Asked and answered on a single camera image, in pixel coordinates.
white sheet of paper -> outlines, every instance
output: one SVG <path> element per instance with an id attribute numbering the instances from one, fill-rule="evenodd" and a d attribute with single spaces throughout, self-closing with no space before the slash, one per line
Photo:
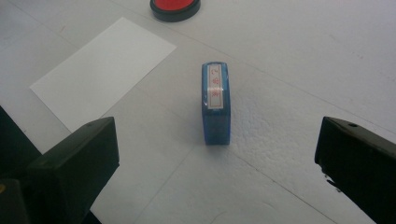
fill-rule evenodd
<path id="1" fill-rule="evenodd" d="M 101 118 L 175 48 L 121 18 L 30 88 L 73 132 Z"/>

red lid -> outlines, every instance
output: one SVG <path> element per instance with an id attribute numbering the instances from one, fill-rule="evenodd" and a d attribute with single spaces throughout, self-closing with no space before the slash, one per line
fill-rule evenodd
<path id="1" fill-rule="evenodd" d="M 193 0 L 155 0 L 156 7 L 166 11 L 179 10 L 189 6 Z"/>

